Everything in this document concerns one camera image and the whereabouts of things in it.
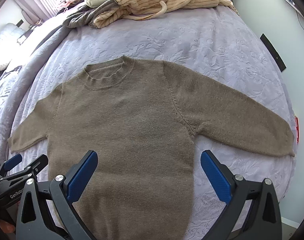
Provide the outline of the brown knit sweater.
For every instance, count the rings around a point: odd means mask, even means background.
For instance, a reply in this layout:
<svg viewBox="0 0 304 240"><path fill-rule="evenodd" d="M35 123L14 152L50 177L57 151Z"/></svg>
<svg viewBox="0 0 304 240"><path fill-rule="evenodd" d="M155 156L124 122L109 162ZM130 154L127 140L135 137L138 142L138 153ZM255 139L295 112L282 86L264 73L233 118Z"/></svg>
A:
<svg viewBox="0 0 304 240"><path fill-rule="evenodd" d="M179 64L126 56L58 85L8 144L15 153L47 140L50 179L97 152L75 204L97 239L196 239L220 208L204 203L201 137L271 161L294 155L288 122L252 98Z"/></svg>

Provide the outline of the red tag on bed edge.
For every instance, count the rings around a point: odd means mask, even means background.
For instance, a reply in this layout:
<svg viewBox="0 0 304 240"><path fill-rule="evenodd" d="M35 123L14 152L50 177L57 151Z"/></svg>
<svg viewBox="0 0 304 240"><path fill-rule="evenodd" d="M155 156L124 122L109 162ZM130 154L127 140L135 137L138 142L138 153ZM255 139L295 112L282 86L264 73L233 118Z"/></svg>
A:
<svg viewBox="0 0 304 240"><path fill-rule="evenodd" d="M299 119L296 115L295 115L295 129L296 129L296 143L299 144L299 140L300 140Z"/></svg>

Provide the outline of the white pillow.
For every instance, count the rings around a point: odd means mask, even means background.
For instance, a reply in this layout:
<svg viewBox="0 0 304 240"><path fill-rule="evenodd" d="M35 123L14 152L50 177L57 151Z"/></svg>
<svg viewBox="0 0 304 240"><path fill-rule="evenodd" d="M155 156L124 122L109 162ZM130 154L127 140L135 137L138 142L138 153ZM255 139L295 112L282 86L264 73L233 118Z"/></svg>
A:
<svg viewBox="0 0 304 240"><path fill-rule="evenodd" d="M0 29L0 71L7 68L20 44L18 38L25 31L13 23L8 23Z"/></svg>

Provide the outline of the dark grey garment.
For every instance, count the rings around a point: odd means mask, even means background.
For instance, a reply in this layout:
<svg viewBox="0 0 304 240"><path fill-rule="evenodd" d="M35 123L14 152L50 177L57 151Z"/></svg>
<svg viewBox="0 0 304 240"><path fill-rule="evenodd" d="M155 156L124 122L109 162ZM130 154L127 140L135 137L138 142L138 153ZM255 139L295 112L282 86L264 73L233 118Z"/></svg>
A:
<svg viewBox="0 0 304 240"><path fill-rule="evenodd" d="M119 9L120 5L115 0L107 0L97 8L90 8L87 5L80 7L77 12L70 14L62 23L67 28L78 28L84 25L94 26L94 19L104 12Z"/></svg>

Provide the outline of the lavender embossed bedspread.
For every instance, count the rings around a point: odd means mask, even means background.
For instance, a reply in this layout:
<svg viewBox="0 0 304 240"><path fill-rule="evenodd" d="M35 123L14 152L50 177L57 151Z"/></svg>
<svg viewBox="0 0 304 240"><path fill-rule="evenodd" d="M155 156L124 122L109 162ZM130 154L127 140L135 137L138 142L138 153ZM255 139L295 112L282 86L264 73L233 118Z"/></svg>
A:
<svg viewBox="0 0 304 240"><path fill-rule="evenodd" d="M27 67L37 46L69 14L60 14L37 27L0 77L0 162L8 158L10 133L38 100L86 65L122 55L175 62L233 87L284 118L296 137L291 100L277 64L261 40L230 8L183 9L153 20L117 20L103 29L82 26L72 29L49 53L45 65ZM285 196L294 175L293 157L247 153L196 137L195 204L184 239L202 239L224 207L200 167L200 154L207 149L246 179L270 178L278 200Z"/></svg>

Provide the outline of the cream striped garment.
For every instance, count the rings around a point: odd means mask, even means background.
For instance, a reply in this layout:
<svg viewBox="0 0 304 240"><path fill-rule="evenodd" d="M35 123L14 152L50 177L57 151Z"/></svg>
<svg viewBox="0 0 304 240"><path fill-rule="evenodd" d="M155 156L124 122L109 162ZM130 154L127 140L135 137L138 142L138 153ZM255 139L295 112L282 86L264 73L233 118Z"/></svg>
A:
<svg viewBox="0 0 304 240"><path fill-rule="evenodd" d="M119 9L113 9L100 14L94 19L94 26L98 29L126 18L128 20L144 21L162 16L167 12L178 9L214 8L219 5L237 12L231 0L115 0Z"/></svg>

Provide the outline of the black wall bracket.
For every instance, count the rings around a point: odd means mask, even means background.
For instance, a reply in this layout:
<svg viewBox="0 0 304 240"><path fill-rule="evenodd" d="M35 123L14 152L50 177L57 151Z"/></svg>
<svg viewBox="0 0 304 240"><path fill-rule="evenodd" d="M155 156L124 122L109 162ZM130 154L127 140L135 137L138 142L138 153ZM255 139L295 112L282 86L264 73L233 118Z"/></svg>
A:
<svg viewBox="0 0 304 240"><path fill-rule="evenodd" d="M268 38L264 34L262 34L260 36L260 40L263 42L263 44L266 46L269 53L272 55L272 57L275 60L279 70L281 72L283 72L286 69L286 65L283 62L283 60L281 59L281 56L279 55L279 53L276 51L276 49L272 45L272 43L268 40Z"/></svg>

